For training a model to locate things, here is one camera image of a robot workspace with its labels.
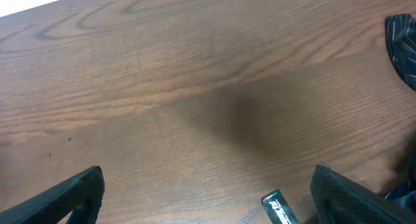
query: black object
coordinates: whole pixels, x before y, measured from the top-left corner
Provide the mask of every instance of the black object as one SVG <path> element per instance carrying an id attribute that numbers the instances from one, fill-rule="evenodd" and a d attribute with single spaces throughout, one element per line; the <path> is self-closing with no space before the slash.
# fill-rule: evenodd
<path id="1" fill-rule="evenodd" d="M 410 14 L 385 19 L 387 52 L 398 76 L 416 90 L 416 25 Z"/>
<path id="2" fill-rule="evenodd" d="M 325 166 L 316 166 L 311 192 L 321 224 L 416 223 L 413 212 Z"/>
<path id="3" fill-rule="evenodd" d="M 56 224 L 72 211 L 67 224 L 94 224 L 104 194 L 101 168 L 93 166 L 0 213 L 2 224 Z"/>
<path id="4" fill-rule="evenodd" d="M 299 224 L 292 209 L 279 190 L 261 198 L 261 204 L 273 224 Z"/>

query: label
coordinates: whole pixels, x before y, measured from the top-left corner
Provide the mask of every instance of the label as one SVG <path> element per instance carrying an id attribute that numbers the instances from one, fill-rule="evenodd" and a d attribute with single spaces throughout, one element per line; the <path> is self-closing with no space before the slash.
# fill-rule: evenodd
<path id="1" fill-rule="evenodd" d="M 294 212 L 279 190 L 261 198 L 261 204 L 273 224 L 299 224 Z"/>

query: black striped cloth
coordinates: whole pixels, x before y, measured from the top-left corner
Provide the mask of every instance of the black striped cloth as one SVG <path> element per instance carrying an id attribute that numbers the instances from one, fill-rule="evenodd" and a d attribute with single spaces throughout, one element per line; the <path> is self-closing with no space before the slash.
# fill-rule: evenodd
<path id="1" fill-rule="evenodd" d="M 385 42 L 398 76 L 416 91 L 416 30 L 410 14 L 385 19 Z"/>

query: wood grain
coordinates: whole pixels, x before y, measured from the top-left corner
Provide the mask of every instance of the wood grain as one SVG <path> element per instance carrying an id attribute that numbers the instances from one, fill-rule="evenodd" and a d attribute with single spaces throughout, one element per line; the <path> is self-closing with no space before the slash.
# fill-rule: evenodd
<path id="1" fill-rule="evenodd" d="M 413 2 L 63 0 L 0 18 L 0 210 L 92 165 L 98 223 L 268 223 L 276 188 L 306 221 L 320 161 L 380 190 L 416 127 L 384 17 Z"/>

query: brown wooden surface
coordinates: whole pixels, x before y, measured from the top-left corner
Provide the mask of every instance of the brown wooden surface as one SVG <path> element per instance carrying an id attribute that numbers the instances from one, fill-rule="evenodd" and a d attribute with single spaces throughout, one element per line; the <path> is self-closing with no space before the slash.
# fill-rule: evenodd
<path id="1" fill-rule="evenodd" d="M 305 222 L 320 161 L 379 191 L 416 127 L 384 17 L 414 2 L 63 0 L 0 18 L 0 210 L 93 165 L 98 223 L 269 223 L 276 188 Z"/>

